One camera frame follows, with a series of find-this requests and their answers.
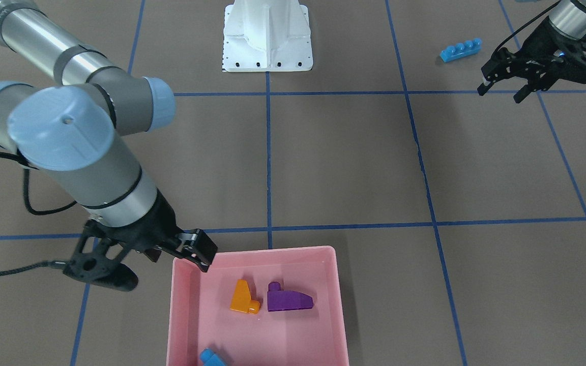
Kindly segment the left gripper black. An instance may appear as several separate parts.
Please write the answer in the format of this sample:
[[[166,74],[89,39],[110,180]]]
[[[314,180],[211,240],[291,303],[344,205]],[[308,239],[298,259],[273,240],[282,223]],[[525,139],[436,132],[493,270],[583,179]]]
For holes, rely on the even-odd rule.
[[[518,52],[495,51],[481,68],[481,97],[492,86],[512,77],[527,79],[513,96],[517,104],[528,95],[548,91],[560,79],[586,84],[586,26],[581,39],[571,39],[545,19],[528,36]]]

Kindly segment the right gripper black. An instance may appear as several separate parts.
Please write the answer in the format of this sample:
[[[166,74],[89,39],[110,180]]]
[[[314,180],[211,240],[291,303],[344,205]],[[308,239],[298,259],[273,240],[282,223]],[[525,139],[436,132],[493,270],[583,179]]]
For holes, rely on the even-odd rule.
[[[209,271],[218,252],[216,243],[202,229],[182,232],[172,206],[160,191],[151,209],[137,222],[123,227],[103,225],[102,232],[125,249],[147,257],[160,257],[158,252],[166,252],[188,260],[203,273]]]

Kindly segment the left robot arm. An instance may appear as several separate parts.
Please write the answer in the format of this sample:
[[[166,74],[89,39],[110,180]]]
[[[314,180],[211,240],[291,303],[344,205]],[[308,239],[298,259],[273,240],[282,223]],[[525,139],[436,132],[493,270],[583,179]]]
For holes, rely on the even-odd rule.
[[[520,31],[542,16],[540,24],[516,52],[505,48]],[[480,96],[502,80],[521,77],[527,83],[515,93],[516,103],[534,92],[546,92],[557,81],[586,85],[586,1],[558,1],[528,21],[492,52],[481,69]]]

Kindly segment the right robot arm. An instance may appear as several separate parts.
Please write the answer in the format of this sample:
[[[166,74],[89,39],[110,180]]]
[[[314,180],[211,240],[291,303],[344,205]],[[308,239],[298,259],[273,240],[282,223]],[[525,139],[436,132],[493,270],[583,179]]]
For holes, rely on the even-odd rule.
[[[64,273],[93,281],[132,271],[129,252],[161,253],[207,271],[217,246],[176,216],[124,142],[174,118],[169,85],[133,77],[49,19],[33,1],[0,1],[0,46],[50,76],[55,86],[0,82],[0,148],[55,180],[89,213]]]

